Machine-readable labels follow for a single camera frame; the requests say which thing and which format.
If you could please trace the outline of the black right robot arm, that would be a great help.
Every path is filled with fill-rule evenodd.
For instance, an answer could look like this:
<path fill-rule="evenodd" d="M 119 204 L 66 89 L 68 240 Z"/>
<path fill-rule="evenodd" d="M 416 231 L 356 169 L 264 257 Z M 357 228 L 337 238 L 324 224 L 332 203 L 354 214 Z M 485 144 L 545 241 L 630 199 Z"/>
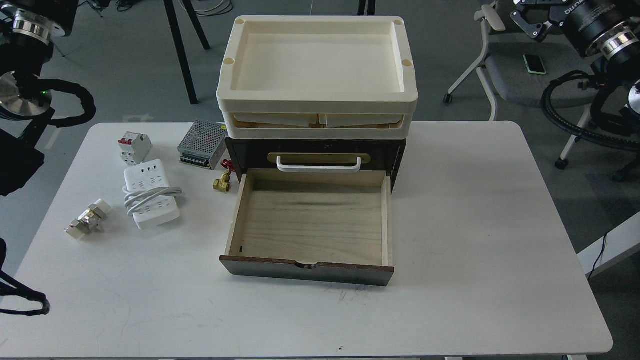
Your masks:
<path fill-rule="evenodd" d="M 539 43 L 558 27 L 583 59 L 596 56 L 592 74 L 574 70 L 550 82 L 541 97 L 546 118 L 578 139 L 638 153 L 640 145 L 629 137 L 639 133 L 639 18 L 612 0 L 517 0 L 510 18 Z M 603 134 L 567 121 L 554 109 L 553 92 L 571 81 L 597 90 L 590 116 Z"/>

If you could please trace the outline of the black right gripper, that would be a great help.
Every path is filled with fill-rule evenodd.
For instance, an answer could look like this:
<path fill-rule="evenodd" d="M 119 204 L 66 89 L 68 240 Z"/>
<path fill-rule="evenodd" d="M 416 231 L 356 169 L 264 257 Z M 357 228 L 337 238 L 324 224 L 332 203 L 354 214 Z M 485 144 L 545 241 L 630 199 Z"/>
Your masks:
<path fill-rule="evenodd" d="M 569 0 L 515 0 L 510 18 L 533 40 L 542 42 L 547 35 L 574 36 L 567 17 Z"/>

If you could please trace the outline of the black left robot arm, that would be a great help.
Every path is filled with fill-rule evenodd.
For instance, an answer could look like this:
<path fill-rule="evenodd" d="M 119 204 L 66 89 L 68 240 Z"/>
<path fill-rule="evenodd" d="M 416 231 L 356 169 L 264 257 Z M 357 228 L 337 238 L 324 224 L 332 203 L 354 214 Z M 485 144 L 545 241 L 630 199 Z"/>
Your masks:
<path fill-rule="evenodd" d="M 0 139 L 0 193 L 3 197 L 22 189 L 44 164 L 36 149 L 48 126 L 68 128 L 91 121 L 96 112 L 92 94 L 82 85 L 41 77 L 42 66 L 54 53 L 53 37 L 73 31 L 77 0 L 3 0 L 0 46 L 0 116 L 11 122 L 28 122 L 18 137 L 2 130 Z M 52 92 L 78 98 L 82 114 L 56 119 Z"/>

